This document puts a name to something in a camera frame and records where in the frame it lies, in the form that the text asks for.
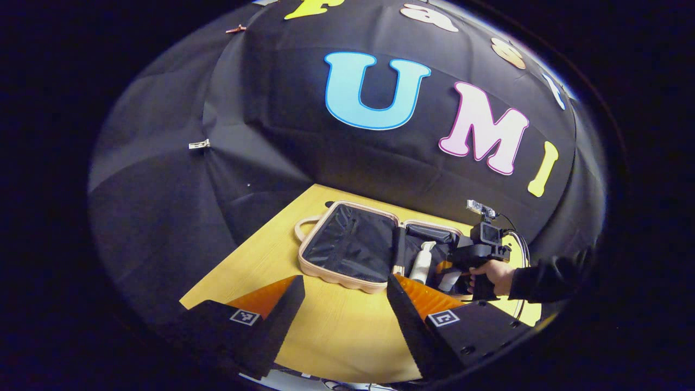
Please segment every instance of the yellow letter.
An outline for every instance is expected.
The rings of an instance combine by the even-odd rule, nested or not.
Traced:
[[[492,38],[492,50],[494,50],[499,57],[509,61],[518,69],[526,69],[526,64],[521,59],[521,53],[519,53],[515,48],[509,46],[509,44],[505,41]]]
[[[344,1],[345,0],[302,0],[302,3],[297,7],[295,12],[285,16],[285,20],[323,14],[328,10],[326,8],[321,8],[322,5],[326,4],[329,7],[334,7],[341,5]]]
[[[545,146],[546,155],[543,157],[543,163],[541,163],[541,167],[538,169],[536,179],[528,184],[528,191],[536,197],[542,196],[543,192],[546,190],[546,182],[548,181],[548,177],[550,177],[550,172],[553,170],[555,161],[559,157],[557,148],[555,148],[550,141],[546,141]]]

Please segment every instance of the yellow table surface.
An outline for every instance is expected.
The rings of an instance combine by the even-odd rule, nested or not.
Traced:
[[[326,212],[327,201],[339,200],[391,212],[401,221],[429,221],[458,228],[464,235],[471,231],[470,225],[314,184],[200,280],[181,298],[181,304],[191,309],[205,300],[228,303],[272,282],[302,274],[294,225],[303,218]],[[308,233],[312,227],[306,224],[302,229]],[[512,247],[509,263],[521,266],[519,245],[511,237],[503,241]],[[304,302],[280,348],[277,364],[353,383],[420,378],[386,299],[386,290],[367,294],[310,276],[304,277],[304,289]],[[513,314],[517,301],[504,297],[492,304]],[[540,314],[540,304],[524,303],[521,321],[533,326]]]

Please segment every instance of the metal clip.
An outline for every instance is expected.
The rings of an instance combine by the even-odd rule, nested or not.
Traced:
[[[232,30],[227,30],[224,33],[225,34],[234,34],[234,33],[238,33],[239,31],[246,31],[246,27],[239,25],[239,27],[235,27]]]
[[[196,150],[198,148],[210,148],[210,139],[206,138],[205,141],[201,141],[199,143],[190,143],[188,144],[188,149],[189,150]]]

